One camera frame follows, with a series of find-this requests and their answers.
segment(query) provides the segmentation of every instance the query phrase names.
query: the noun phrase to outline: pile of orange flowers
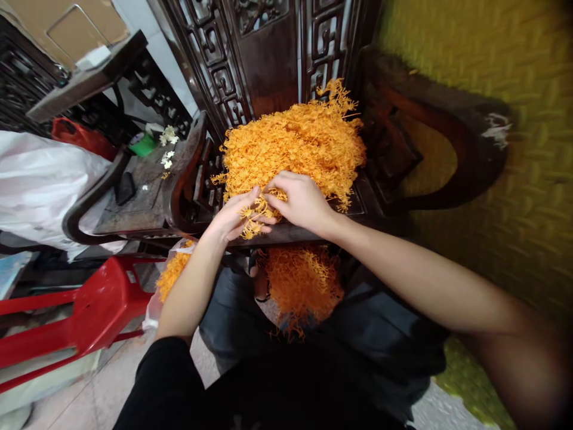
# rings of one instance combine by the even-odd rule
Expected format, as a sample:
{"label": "pile of orange flowers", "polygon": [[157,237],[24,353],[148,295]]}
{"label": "pile of orange flowers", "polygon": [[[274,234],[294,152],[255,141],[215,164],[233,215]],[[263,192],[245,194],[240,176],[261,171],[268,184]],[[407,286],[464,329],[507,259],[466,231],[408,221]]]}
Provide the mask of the pile of orange flowers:
{"label": "pile of orange flowers", "polygon": [[270,248],[265,269],[289,340],[304,339],[304,328],[327,319],[344,296],[326,247]]}
{"label": "pile of orange flowers", "polygon": [[[191,245],[193,245],[193,241],[187,241],[182,248],[189,248]],[[181,272],[183,272],[190,258],[191,254],[175,253],[175,256],[167,263],[163,272],[161,272],[161,276],[156,284],[156,287],[159,289],[159,294],[161,294],[161,303],[165,303],[167,295],[173,288]]]}
{"label": "pile of orange flowers", "polygon": [[[318,96],[329,92],[328,101],[295,105],[227,132],[220,148],[227,173],[212,178],[215,184],[226,183],[225,200],[255,185],[263,189],[280,171],[289,170],[310,176],[326,198],[338,199],[339,211],[348,210],[356,168],[366,163],[366,147],[358,136],[362,123],[346,121],[356,103],[340,79],[316,92]],[[282,190],[270,192],[287,200]],[[255,213],[280,216],[261,195],[254,207],[241,211],[248,220],[245,239],[261,233]],[[279,320],[286,318],[289,334],[304,336],[304,327],[328,318],[343,297],[334,260],[322,247],[271,248],[265,268],[270,296],[281,312]]]}

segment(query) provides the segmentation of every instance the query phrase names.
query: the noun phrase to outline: textured wall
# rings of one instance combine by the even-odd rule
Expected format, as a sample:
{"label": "textured wall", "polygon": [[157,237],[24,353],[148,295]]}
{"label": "textured wall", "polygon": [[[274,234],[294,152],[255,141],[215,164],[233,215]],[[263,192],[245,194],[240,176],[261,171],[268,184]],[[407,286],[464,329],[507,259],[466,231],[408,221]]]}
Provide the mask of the textured wall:
{"label": "textured wall", "polygon": [[[512,107],[509,159],[497,183],[460,208],[412,215],[443,255],[558,324],[573,315],[572,29],[564,1],[397,0],[389,2],[379,40],[431,79]],[[437,132],[404,121],[426,157],[405,193],[439,188],[454,171],[455,153]],[[484,384],[456,344],[449,354],[443,385],[465,394],[464,386]],[[470,409],[510,426],[491,390],[484,393]]]}

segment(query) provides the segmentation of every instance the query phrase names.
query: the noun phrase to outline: forearm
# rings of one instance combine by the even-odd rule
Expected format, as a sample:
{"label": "forearm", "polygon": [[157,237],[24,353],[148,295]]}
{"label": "forearm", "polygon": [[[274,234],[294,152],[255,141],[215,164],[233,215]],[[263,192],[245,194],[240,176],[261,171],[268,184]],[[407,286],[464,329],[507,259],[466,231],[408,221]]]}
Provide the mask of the forearm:
{"label": "forearm", "polygon": [[325,238],[346,249],[410,305],[462,333],[503,333],[539,320],[522,302],[442,256],[334,216]]}
{"label": "forearm", "polygon": [[209,304],[226,245],[216,232],[208,229],[203,234],[161,310],[157,339],[178,336],[191,343]]}
{"label": "forearm", "polygon": [[431,320],[462,334],[520,428],[549,427],[569,394],[567,343],[539,314],[464,267],[336,214],[323,237]]}

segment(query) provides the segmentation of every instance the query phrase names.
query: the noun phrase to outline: black phone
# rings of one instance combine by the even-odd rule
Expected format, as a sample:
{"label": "black phone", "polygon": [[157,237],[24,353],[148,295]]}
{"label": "black phone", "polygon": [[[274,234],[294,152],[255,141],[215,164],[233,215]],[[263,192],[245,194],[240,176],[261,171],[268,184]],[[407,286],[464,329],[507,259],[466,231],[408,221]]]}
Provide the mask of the black phone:
{"label": "black phone", "polygon": [[133,176],[129,172],[125,172],[119,182],[114,186],[115,202],[118,206],[123,206],[129,200],[135,197],[135,184],[133,183]]}

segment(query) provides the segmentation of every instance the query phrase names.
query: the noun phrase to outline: cardboard box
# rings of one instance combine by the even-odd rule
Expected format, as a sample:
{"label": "cardboard box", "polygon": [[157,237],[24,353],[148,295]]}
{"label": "cardboard box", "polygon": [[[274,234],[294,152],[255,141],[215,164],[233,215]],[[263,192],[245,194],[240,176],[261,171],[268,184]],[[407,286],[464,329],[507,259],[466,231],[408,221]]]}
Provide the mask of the cardboard box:
{"label": "cardboard box", "polygon": [[91,50],[130,34],[111,0],[0,0],[0,13],[69,70]]}

